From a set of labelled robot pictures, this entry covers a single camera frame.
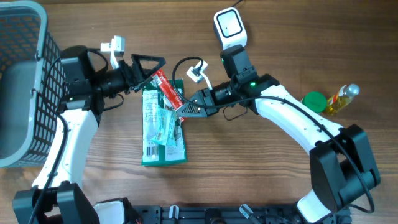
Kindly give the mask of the red Nescafe coffee stick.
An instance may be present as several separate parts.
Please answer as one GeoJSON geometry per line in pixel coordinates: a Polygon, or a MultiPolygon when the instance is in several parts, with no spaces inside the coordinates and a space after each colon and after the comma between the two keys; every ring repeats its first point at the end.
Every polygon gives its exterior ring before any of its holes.
{"type": "Polygon", "coordinates": [[[159,100],[161,108],[177,112],[177,110],[183,105],[181,98],[178,96],[180,92],[174,89],[164,71],[159,69],[151,76],[151,78],[154,82],[154,86],[161,91],[159,100]]]}

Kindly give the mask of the green lid seasoning jar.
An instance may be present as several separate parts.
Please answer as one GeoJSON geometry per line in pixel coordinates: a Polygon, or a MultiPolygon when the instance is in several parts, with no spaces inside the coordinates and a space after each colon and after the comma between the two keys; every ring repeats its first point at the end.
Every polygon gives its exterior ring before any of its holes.
{"type": "Polygon", "coordinates": [[[326,97],[318,91],[307,93],[300,102],[317,114],[322,113],[327,106],[326,97]]]}

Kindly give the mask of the yellow oil bottle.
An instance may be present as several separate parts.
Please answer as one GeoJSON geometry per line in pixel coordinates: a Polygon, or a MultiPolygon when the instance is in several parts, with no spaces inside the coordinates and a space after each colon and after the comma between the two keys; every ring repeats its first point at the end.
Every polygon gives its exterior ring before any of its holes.
{"type": "Polygon", "coordinates": [[[360,87],[357,84],[350,84],[342,86],[337,93],[327,99],[324,114],[333,116],[345,106],[350,104],[355,96],[360,92],[360,87]]]}

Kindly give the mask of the mint green wipes sachet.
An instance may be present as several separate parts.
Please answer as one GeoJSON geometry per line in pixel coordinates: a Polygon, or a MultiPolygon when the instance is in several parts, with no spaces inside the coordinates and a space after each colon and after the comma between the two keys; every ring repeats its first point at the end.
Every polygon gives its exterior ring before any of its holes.
{"type": "Polygon", "coordinates": [[[176,146],[175,124],[178,120],[174,110],[158,107],[156,112],[157,131],[150,140],[158,145],[176,146]]]}

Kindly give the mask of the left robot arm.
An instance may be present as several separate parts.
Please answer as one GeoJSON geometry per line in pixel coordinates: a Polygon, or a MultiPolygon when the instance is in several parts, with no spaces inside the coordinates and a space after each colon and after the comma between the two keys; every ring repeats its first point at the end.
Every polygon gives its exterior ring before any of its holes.
{"type": "Polygon", "coordinates": [[[91,140],[100,124],[105,98],[138,92],[164,65],[163,57],[133,54],[132,65],[120,60],[96,71],[89,54],[103,50],[69,47],[56,58],[66,74],[61,97],[41,100],[55,116],[56,133],[45,164],[31,189],[18,191],[12,202],[19,223],[139,223],[141,216],[127,198],[92,205],[81,189],[91,140]]]}

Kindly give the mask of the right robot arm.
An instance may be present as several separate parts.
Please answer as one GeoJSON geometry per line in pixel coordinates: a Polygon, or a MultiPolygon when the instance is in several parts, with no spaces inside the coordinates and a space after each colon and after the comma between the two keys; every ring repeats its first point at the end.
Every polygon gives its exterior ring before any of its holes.
{"type": "Polygon", "coordinates": [[[381,177],[364,130],[327,120],[291,96],[274,77],[258,75],[242,45],[224,49],[220,59],[229,81],[208,85],[190,99],[182,96],[177,114],[207,118],[220,108],[240,104],[283,129],[310,158],[312,189],[295,204],[301,221],[319,222],[348,207],[373,213],[370,191],[381,177]]]}

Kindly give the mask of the white barcode scanner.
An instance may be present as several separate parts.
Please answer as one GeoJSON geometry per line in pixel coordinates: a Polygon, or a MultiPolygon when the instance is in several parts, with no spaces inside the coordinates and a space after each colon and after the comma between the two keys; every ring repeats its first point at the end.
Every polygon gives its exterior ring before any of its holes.
{"type": "Polygon", "coordinates": [[[213,16],[213,29],[223,50],[235,45],[246,46],[248,35],[238,10],[229,7],[213,16]]]}

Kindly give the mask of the grey plastic mesh basket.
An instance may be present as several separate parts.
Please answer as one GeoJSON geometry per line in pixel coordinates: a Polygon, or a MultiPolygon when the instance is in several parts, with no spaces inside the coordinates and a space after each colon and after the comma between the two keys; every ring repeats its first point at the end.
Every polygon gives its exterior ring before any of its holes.
{"type": "Polygon", "coordinates": [[[40,4],[1,3],[1,167],[44,164],[63,95],[60,53],[40,4]]]}

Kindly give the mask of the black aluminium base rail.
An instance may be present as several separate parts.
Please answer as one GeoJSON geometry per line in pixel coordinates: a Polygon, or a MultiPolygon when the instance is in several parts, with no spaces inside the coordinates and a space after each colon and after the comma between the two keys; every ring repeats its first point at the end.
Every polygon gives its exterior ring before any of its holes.
{"type": "Polygon", "coordinates": [[[135,223],[206,224],[206,223],[306,223],[294,204],[251,207],[247,215],[239,207],[160,207],[134,206],[135,223]]]}

